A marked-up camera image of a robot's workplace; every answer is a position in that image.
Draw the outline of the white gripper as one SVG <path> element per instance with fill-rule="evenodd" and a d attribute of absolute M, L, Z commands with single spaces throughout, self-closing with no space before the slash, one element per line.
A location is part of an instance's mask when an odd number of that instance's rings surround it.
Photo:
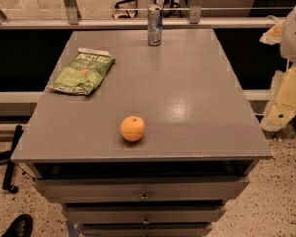
<path fill-rule="evenodd" d="M 285 22 L 279 21 L 264 32 L 259 41 L 267 45 L 281 43 L 281 56 L 295 62 L 286 72 L 275 72 L 270 88 L 271 97 L 264 109 L 261 128 L 277 132 L 296 116 L 296 6 Z"/>

